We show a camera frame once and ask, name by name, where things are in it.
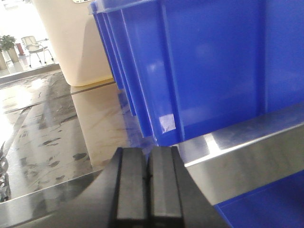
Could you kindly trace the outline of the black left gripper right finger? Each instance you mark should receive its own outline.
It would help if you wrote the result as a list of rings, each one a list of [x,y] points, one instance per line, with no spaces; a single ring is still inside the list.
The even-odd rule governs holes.
[[[154,147],[148,170],[152,228],[228,227],[184,167],[177,147]]]

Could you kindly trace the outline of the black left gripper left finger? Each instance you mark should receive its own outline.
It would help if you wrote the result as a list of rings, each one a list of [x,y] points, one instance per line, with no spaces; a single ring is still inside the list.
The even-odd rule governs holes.
[[[79,196],[22,228],[146,228],[145,157],[117,148],[102,173]]]

